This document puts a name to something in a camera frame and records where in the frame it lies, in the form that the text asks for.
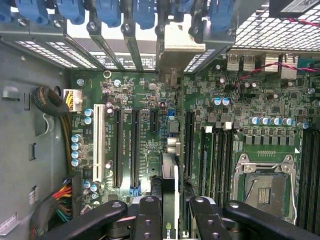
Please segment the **CPU socket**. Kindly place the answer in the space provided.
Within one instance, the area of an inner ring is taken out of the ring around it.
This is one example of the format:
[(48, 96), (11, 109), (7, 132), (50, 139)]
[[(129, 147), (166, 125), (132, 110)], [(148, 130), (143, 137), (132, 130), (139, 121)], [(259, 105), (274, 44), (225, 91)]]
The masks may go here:
[[(251, 160), (246, 153), (237, 158), (234, 169), (233, 199), (293, 223), (291, 199), (293, 154), (276, 161)], [(297, 168), (295, 165), (295, 191)]]

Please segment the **green motherboard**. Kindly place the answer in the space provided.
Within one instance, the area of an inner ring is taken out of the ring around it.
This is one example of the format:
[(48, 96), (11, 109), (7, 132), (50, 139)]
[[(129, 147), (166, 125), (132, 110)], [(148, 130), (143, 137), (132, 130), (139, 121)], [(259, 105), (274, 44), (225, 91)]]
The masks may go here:
[[(221, 204), (223, 181), (224, 130), (238, 129), (234, 163), (242, 153), (251, 160), (276, 161), (292, 154), (296, 166), (295, 202), (298, 201), (302, 130), (313, 131), (313, 176), (315, 137), (320, 134), (320, 56), (291, 54), (223, 56), (211, 68), (183, 75), (184, 117), (194, 112), (192, 175), (196, 196)], [(82, 111), (72, 113), (71, 164), (82, 175), (81, 214), (112, 200), (131, 205), (137, 197), (151, 194), (151, 178), (162, 178), (162, 153), (166, 143), (166, 112), (160, 108), (167, 97), (165, 85), (157, 74), (111, 71), (76, 71), (71, 74), (71, 89), (82, 91)], [(93, 181), (94, 104), (105, 105), (105, 175)], [(113, 188), (114, 111), (122, 111), (122, 183)], [(139, 196), (132, 197), (131, 131), (132, 111), (140, 112)], [(150, 132), (150, 111), (158, 110), (158, 132)], [(201, 195), (202, 127), (212, 126), (212, 159), (209, 196)], [(215, 129), (220, 129), (219, 199), (215, 200)], [(184, 185), (180, 191), (179, 239), (191, 238)]]

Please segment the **thin metal locking lever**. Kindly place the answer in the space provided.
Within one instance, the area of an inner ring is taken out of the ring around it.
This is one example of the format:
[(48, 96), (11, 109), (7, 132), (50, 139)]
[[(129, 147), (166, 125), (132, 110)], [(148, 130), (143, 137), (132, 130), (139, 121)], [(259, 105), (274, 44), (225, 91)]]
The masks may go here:
[(296, 181), (294, 180), (294, 177), (296, 176), (296, 167), (295, 163), (292, 162), (292, 168), (291, 168), (291, 174), (290, 174), (290, 187), (291, 187), (291, 203), (292, 203), (292, 208), (293, 208), (293, 213), (292, 213), (292, 224), (296, 225), (297, 218), (298, 218), (298, 210), (296, 206), (296, 195), (295, 195), (295, 183)]

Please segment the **white expansion slot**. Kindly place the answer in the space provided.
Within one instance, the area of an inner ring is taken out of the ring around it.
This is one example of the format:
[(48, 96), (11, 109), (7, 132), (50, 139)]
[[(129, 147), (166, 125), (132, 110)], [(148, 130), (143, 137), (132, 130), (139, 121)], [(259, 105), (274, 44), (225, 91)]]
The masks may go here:
[(105, 105), (93, 105), (93, 181), (102, 182), (105, 178)]

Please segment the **short black expansion slot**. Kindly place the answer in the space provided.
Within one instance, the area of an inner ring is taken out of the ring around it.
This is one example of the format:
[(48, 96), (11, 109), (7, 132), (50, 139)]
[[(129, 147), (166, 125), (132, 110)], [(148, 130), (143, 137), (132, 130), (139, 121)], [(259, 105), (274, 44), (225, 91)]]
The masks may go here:
[(159, 114), (158, 110), (151, 110), (149, 115), (150, 132), (156, 134), (158, 132)]

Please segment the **white power connector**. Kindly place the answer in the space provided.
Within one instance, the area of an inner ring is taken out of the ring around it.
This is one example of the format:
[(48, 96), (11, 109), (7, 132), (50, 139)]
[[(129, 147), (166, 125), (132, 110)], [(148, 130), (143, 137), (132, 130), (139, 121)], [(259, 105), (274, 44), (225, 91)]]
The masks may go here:
[(63, 101), (68, 106), (69, 112), (76, 112), (80, 114), (82, 112), (83, 93), (77, 89), (64, 89)]

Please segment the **grey power supply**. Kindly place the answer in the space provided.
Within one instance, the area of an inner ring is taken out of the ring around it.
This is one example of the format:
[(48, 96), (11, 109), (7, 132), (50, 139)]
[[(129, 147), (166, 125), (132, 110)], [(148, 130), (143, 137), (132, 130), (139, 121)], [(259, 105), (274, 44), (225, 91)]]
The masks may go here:
[(0, 240), (28, 240), (35, 207), (67, 175), (60, 121), (31, 95), (69, 85), (61, 68), (0, 43)]

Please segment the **grey PC case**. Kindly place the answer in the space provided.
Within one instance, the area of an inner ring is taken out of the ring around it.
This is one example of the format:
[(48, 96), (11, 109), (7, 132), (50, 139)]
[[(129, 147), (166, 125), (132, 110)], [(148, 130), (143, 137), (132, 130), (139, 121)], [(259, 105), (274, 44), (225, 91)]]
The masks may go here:
[(0, 0), (0, 240), (320, 240), (320, 0)]

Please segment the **blue card retention clip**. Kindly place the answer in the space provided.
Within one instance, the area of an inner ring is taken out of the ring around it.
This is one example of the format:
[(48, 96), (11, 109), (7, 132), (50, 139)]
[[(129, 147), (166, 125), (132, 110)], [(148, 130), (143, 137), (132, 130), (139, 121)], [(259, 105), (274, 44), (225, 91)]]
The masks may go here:
[(155, 0), (133, 0), (133, 19), (141, 30), (155, 26)]
[(190, 14), (195, 0), (171, 0), (171, 15), (173, 21), (180, 23), (184, 21), (184, 15)]
[(59, 13), (70, 20), (73, 25), (81, 25), (85, 21), (84, 0), (56, 0)]
[(95, 8), (97, 18), (109, 28), (121, 25), (120, 0), (96, 0)]
[(39, 26), (49, 23), (46, 0), (15, 0), (19, 13)]
[(211, 0), (208, 8), (210, 32), (226, 33), (231, 36), (235, 31), (232, 23), (235, 0)]

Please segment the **black case fan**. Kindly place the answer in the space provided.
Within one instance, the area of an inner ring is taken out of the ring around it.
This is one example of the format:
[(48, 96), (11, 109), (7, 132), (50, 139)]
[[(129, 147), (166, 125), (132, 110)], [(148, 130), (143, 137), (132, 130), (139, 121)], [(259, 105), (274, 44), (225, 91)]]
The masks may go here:
[(320, 0), (269, 0), (269, 18), (297, 19), (320, 4)]

